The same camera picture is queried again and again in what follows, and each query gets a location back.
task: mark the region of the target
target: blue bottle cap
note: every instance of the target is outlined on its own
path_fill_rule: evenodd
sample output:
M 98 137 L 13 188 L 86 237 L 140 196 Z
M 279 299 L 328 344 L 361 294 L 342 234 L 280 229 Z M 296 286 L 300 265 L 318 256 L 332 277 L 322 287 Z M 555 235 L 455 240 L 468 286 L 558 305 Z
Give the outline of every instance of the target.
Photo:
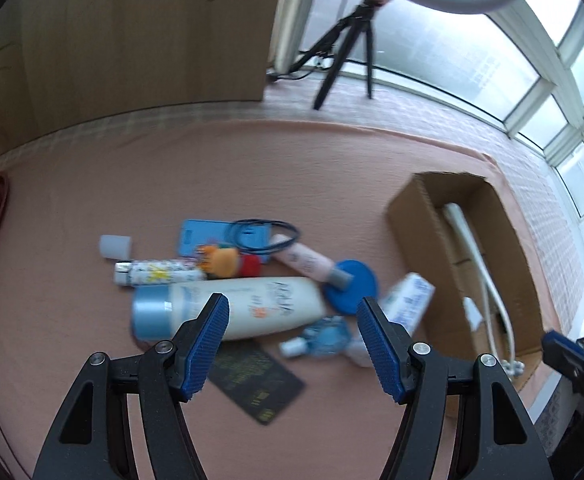
M 337 263 L 336 268 L 345 270 L 353 276 L 345 290 L 339 290 L 329 283 L 323 285 L 325 298 L 336 311 L 341 314 L 356 314 L 358 303 L 364 297 L 372 296 L 376 299 L 378 294 L 376 276 L 366 264 L 358 260 L 344 260 Z
M 168 285 L 137 286 L 132 302 L 132 332 L 139 341 L 171 337 L 172 304 Z

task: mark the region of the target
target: small blue bottle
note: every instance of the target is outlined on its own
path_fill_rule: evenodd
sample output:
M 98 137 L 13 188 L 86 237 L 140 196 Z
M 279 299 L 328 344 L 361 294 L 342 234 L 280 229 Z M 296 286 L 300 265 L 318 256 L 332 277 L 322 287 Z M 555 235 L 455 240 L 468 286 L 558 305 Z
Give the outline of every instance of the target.
M 329 316 L 311 324 L 299 337 L 279 345 L 283 357 L 308 354 L 326 357 L 341 353 L 352 340 L 347 323 L 341 316 Z

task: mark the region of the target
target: cardboard box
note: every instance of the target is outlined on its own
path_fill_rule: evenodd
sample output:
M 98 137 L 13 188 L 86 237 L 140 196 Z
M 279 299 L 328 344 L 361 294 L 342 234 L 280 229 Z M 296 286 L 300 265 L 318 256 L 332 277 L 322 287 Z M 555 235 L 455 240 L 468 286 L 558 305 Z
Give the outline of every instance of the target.
M 538 295 L 527 258 L 501 200 L 480 176 L 416 174 L 387 208 L 390 227 L 408 270 L 418 272 L 436 287 L 421 322 L 421 333 L 443 355 L 474 361 L 489 352 L 485 323 L 472 333 L 464 313 L 466 296 L 483 313 L 482 295 L 474 264 L 443 216 L 442 207 L 449 202 L 463 209 L 512 321 L 517 360 L 526 365 L 525 373 L 513 381 L 519 391 L 542 357 L 544 330 Z M 506 358 L 507 338 L 496 314 L 492 327 L 499 357 Z

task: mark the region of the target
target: wooden board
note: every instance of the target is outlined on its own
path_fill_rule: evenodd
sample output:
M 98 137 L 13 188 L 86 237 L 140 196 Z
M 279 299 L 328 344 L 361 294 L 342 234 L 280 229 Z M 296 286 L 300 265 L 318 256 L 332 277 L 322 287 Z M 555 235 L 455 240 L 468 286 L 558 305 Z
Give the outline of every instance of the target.
M 0 154 L 140 108 L 260 100 L 277 0 L 8 0 Z

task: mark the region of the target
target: black tripod leg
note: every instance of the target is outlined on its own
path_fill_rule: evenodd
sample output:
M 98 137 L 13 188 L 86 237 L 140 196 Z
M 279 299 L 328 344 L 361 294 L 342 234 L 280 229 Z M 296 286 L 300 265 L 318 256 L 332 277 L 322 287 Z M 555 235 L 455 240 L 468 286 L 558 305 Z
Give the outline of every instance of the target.
M 367 54 L 367 97 L 372 98 L 372 69 L 374 68 L 374 31 L 372 22 L 365 29 L 365 50 Z
M 316 94 L 316 99 L 314 100 L 314 109 L 319 110 L 323 105 L 323 101 L 328 96 L 329 90 L 331 86 L 336 81 L 339 72 L 347 59 L 350 51 L 354 47 L 355 43 L 357 43 L 358 35 L 363 31 L 363 27 L 365 27 L 365 21 L 363 20 L 351 20 L 351 27 L 349 28 L 345 39 L 339 48 L 337 55 L 334 57 L 334 63 L 332 66 L 329 67 L 328 75 L 325 76 L 325 80 L 319 89 L 318 94 Z
M 328 52 L 331 49 L 331 46 L 339 39 L 339 36 L 345 27 L 347 27 L 347 22 L 345 20 L 340 20 L 334 25 L 334 27 L 323 34 L 323 36 L 314 43 L 305 54 L 303 54 L 303 57 L 290 67 L 290 70 L 288 70 L 287 73 L 291 74 L 302 69 L 302 67 L 319 52 Z

